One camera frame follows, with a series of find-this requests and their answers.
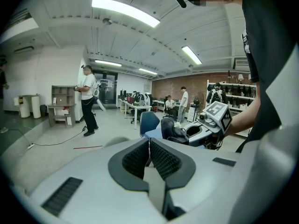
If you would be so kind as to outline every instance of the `white ceiling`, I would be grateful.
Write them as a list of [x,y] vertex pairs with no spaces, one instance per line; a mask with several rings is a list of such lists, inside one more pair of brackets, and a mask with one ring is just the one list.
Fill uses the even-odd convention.
[[[152,28],[128,16],[92,8],[92,0],[25,0],[40,29],[5,43],[17,49],[33,45],[85,45],[91,64],[94,59],[123,64],[138,74],[148,68],[160,76],[202,70],[228,70],[234,57],[245,57],[241,32],[244,16],[239,5],[181,8],[175,0],[117,0],[131,4],[159,19]],[[103,24],[109,18],[113,24]],[[189,45],[202,65],[195,65],[181,48]]]

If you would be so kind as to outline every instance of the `white wall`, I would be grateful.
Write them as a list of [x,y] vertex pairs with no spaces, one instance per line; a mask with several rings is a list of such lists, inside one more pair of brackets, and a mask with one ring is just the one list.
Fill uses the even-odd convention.
[[150,93],[151,93],[151,87],[152,87],[151,80],[119,73],[117,78],[116,94],[119,95],[121,90],[126,90],[127,93],[132,93],[133,91],[144,93],[145,84],[150,85]]
[[[35,53],[7,57],[6,77],[10,85],[5,91],[5,110],[18,110],[13,98],[24,94],[40,94],[40,104],[51,104],[52,85],[75,86],[79,79],[84,47],[68,46],[63,49],[48,46]],[[81,105],[75,97],[76,120],[82,118]]]

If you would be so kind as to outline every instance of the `wall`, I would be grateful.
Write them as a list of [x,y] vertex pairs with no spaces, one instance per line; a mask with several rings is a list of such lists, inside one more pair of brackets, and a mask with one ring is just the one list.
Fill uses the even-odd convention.
[[[230,82],[235,83],[236,76],[238,77],[239,74],[240,73],[231,72],[232,78],[230,79]],[[248,80],[248,75],[249,74],[243,74],[243,84],[250,84],[250,81]],[[181,99],[181,87],[185,86],[189,94],[188,103],[190,104],[191,102],[193,102],[195,96],[199,92],[202,92],[204,95],[204,99],[206,99],[207,80],[209,80],[210,83],[216,83],[221,81],[226,81],[227,83],[229,82],[227,73],[207,73],[201,75],[155,80],[153,81],[152,85],[152,94],[153,97],[157,99],[164,98],[168,95],[171,95],[172,99]]]
[[[63,49],[48,46],[40,51],[7,57],[7,82],[5,110],[18,110],[13,98],[21,94],[40,94],[40,104],[51,104],[52,85],[75,86],[84,52],[83,46],[68,46]],[[75,99],[76,120],[82,118],[78,97]]]
[[144,93],[144,85],[150,85],[150,93],[152,92],[152,81],[144,79],[142,77],[136,77],[126,74],[118,74],[117,77],[117,90],[116,94],[119,95],[121,90],[126,90],[127,93],[132,93],[133,91],[138,91]]

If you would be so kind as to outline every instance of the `air conditioner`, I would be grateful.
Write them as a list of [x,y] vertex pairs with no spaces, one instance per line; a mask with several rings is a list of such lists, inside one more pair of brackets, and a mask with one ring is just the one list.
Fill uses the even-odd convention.
[[235,71],[250,71],[247,58],[235,59]]

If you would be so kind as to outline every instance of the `dark doorway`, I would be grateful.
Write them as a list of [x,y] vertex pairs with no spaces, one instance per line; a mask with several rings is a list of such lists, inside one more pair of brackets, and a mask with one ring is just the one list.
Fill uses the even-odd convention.
[[101,82],[100,100],[105,105],[116,104],[117,73],[94,70],[94,76]]

